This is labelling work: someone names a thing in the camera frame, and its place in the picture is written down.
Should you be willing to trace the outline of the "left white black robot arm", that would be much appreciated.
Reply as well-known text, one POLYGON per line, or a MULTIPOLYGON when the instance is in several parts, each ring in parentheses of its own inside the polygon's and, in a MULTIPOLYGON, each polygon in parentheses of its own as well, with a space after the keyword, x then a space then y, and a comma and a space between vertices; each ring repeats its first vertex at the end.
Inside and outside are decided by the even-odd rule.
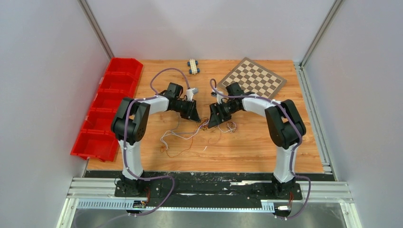
POLYGON ((181 118, 200 122, 196 100, 197 88, 188 88, 181 97, 183 87, 170 83, 168 88, 148 98, 122 99, 111 124, 111 130, 122 151, 123 171, 118 188, 134 197, 143 195, 147 178, 143 176, 140 145, 149 116, 159 112, 175 111, 181 118))

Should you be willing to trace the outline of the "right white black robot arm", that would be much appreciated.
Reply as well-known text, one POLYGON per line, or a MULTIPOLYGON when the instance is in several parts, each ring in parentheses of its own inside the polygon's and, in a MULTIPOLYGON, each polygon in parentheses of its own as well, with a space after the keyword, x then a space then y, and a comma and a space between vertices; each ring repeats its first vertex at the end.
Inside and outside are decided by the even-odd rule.
POLYGON ((270 100, 253 92, 244 92, 238 83, 227 86, 228 94, 218 91, 215 79, 210 80, 212 95, 208 128, 231 119, 237 111, 252 112, 266 118, 269 135, 277 148, 276 166, 269 191, 277 198, 288 195, 296 183, 295 153, 302 143, 306 127, 292 100, 270 100))

